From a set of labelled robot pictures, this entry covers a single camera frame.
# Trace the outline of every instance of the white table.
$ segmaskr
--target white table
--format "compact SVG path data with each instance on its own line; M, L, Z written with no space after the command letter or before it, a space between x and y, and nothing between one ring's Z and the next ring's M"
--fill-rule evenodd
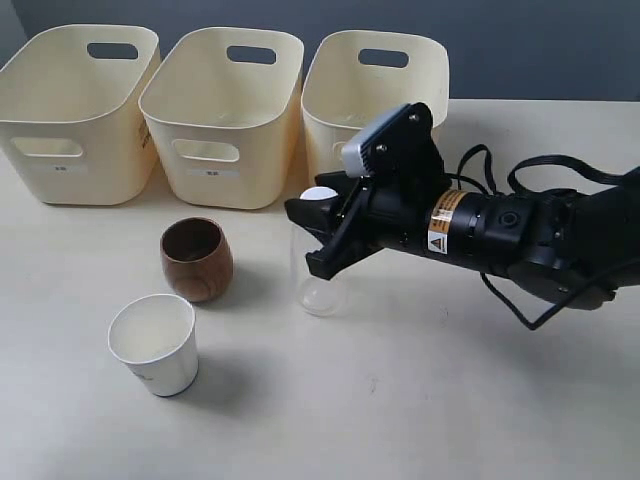
M542 153L627 171L639 127L640 104L459 100L439 144L450 169L488 144L504 186ZM522 177L594 189L555 167ZM291 301L282 202L186 205L156 168L121 207L51 207L4 158L0 200L2 479L640 475L640 289L530 333L477 274L385 251L353 268L348 315L322 320ZM130 300L170 291L159 237L193 215L223 226L237 274L197 308L196 383L161 399L110 356L107 327ZM499 283L530 316L548 306Z

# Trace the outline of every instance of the wooden cup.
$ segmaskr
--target wooden cup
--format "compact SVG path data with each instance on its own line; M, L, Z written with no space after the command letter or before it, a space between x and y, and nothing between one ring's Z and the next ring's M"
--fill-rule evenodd
M222 295L233 278L233 257L220 226L207 218L185 218L160 240L162 269L171 288L190 302Z

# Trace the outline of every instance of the cream storage bin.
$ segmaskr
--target cream storage bin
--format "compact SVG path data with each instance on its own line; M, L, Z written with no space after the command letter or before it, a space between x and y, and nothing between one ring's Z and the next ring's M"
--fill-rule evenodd
M449 58L438 42L363 30L325 38L302 92L311 182L344 170L342 146L377 115L415 102L429 106L434 127L447 116Z
M304 47L287 33L205 28L182 38L140 98L174 193L254 209L280 194L298 135Z
M29 41L0 71L0 148L31 192L113 205L145 186L157 154L137 105L160 65L146 28L67 25Z

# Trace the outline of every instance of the white paper cup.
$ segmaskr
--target white paper cup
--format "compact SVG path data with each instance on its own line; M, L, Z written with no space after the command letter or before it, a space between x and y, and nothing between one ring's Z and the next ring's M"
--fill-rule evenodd
M170 397L198 373L196 314L184 298L156 294L124 307L111 322L109 350L149 391Z

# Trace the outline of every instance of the wall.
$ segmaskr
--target wall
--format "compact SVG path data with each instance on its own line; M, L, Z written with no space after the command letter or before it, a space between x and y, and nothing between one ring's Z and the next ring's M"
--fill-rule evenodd
M640 2L632 0L15 0L29 35L64 23L145 25L166 53L212 25L283 30L306 45L366 28L449 50L452 97L640 100Z
M0 67L27 41L10 0L0 0Z

